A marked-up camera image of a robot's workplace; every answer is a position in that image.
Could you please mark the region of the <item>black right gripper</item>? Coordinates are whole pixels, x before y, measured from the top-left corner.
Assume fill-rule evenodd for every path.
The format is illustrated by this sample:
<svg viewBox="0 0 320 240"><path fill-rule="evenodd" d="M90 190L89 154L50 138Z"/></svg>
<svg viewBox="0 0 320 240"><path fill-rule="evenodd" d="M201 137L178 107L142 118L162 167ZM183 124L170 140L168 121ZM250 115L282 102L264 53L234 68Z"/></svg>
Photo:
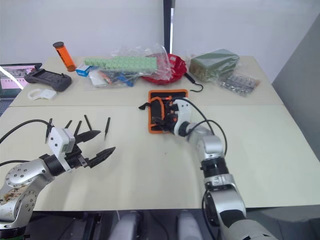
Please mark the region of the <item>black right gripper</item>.
<svg viewBox="0 0 320 240"><path fill-rule="evenodd" d="M178 115L178 105L173 103L172 100L168 100L164 105L164 119L161 117L153 116L152 122L156 126L160 126L163 133L166 134L174 134L175 132L175 125L177 123Z"/></svg>

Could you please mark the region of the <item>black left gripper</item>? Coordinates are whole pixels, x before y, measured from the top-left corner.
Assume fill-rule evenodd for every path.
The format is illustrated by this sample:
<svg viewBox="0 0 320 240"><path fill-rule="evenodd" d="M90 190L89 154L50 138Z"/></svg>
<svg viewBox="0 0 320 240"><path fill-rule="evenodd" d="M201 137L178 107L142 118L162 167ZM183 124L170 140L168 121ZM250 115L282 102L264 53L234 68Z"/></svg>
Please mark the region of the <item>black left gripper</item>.
<svg viewBox="0 0 320 240"><path fill-rule="evenodd" d="M103 151L97 153L96 156L90 160L82 156L82 150L76 144L85 143L95 138L100 133L100 130L89 130L75 136L75 145L73 146L71 152L65 154L65 160L71 169L77 169L79 167L86 168L87 166L94 168L105 161L115 151L115 146L104 149Z"/></svg>

